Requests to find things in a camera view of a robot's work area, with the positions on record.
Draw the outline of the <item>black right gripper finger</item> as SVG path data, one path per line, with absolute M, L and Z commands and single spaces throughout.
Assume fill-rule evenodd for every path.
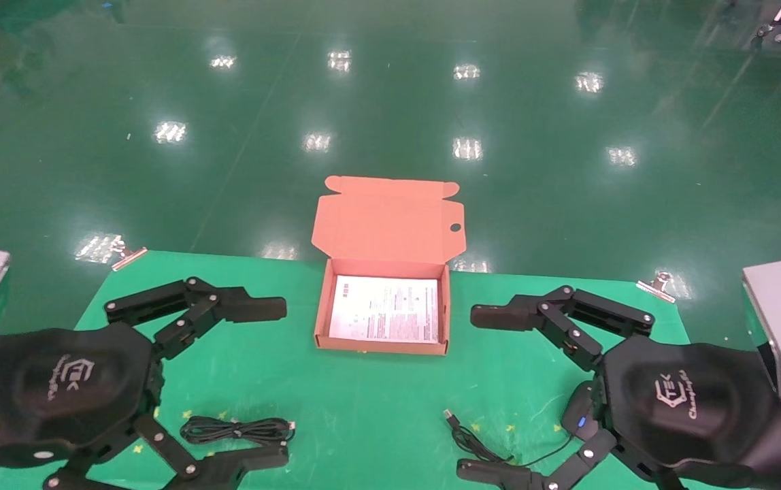
M 456 474 L 499 489 L 576 489 L 610 455 L 658 489 L 677 488 L 677 438 L 657 429 L 599 429 L 547 475 L 527 464 L 478 458 L 460 459 Z
M 578 326 L 586 323 L 621 338 L 649 337 L 655 317 L 646 311 L 563 285 L 545 295 L 513 295 L 506 305 L 475 304 L 471 324 L 494 331 L 538 331 L 584 372 L 604 357 L 602 346 Z

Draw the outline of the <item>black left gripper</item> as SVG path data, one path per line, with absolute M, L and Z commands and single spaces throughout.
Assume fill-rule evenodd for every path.
M 198 277 L 108 301 L 104 310 L 116 325 L 0 335 L 0 468 L 111 458 L 135 440 L 133 421 L 159 404 L 163 367 L 155 359 L 175 359 L 222 321 L 279 321 L 287 314 L 283 297 L 251 297 L 244 287 L 216 287 Z M 153 344 L 127 326 L 170 314 L 176 319 L 155 333 Z M 290 460 L 290 421 L 278 416 L 247 423 L 192 416 L 180 431 L 188 442 L 254 444 L 203 459 L 151 416 L 135 428 L 175 472 L 166 489 L 236 489 L 248 472 Z

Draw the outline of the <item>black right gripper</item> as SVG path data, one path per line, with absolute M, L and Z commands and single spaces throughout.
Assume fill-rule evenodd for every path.
M 747 454 L 781 402 L 758 354 L 632 337 L 599 366 L 598 409 L 615 455 L 645 477 L 747 474 Z

